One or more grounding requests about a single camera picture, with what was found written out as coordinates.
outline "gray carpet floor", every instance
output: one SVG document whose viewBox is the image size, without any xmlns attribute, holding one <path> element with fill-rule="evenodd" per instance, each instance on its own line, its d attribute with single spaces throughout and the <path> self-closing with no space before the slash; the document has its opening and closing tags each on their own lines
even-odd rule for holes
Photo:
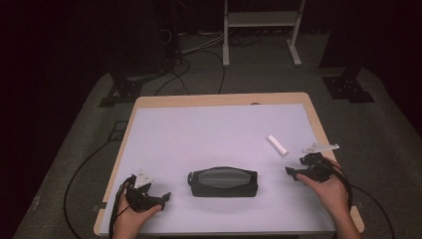
<svg viewBox="0 0 422 239">
<path fill-rule="evenodd" d="M 396 238 L 420 238 L 422 235 L 422 140 L 381 81 L 362 69 L 357 77 L 375 103 L 351 104 L 332 100 L 321 77 L 337 76 L 342 69 L 319 69 L 328 34 L 299 34 L 298 52 L 303 65 L 295 67 L 286 46 L 288 35 L 252 37 L 248 47 L 232 47 L 231 66 L 225 69 L 221 94 L 305 92 L 310 95 L 321 124 L 331 143 L 340 149 L 334 153 L 352 184 L 375 197 L 387 212 Z M 182 37 L 183 49 L 209 38 Z M 221 56 L 221 46 L 207 51 Z M 165 86 L 159 95 L 218 94 L 223 77 L 220 60 L 210 53 L 184 57 L 190 69 Z M 186 69 L 175 66 L 176 73 Z M 153 96 L 171 74 L 144 84 L 142 96 Z M 75 238 L 69 229 L 63 202 L 66 188 L 81 164 L 107 138 L 118 120 L 128 120 L 133 104 L 116 104 L 99 108 L 112 79 L 99 79 L 87 98 L 78 118 L 63 143 L 50 171 L 23 219 L 15 238 Z M 98 238 L 93 232 L 100 205 L 120 143 L 112 141 L 94 154 L 81 168 L 68 195 L 68 214 L 82 238 Z M 365 223 L 364 238 L 391 238 L 381 211 L 369 197 L 355 191 L 354 203 Z M 330 235 L 304 235 L 302 239 L 330 238 Z"/>
</svg>

